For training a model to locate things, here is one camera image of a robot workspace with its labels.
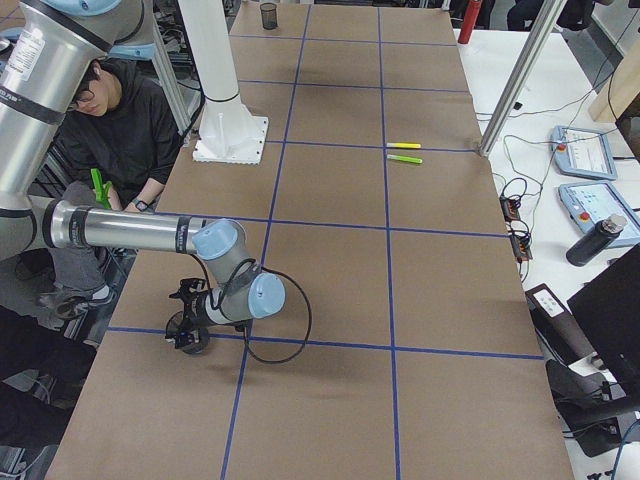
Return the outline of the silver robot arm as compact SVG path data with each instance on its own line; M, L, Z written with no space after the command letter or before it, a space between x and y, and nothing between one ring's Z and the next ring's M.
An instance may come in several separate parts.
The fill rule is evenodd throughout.
M252 259L236 221L125 213L32 196L28 190L80 81L97 58L154 55L148 1L25 1L26 24L1 76L1 254L36 248L122 247L194 256L205 270L178 291L183 310L166 339L188 353L213 325L238 326L278 313L285 288Z

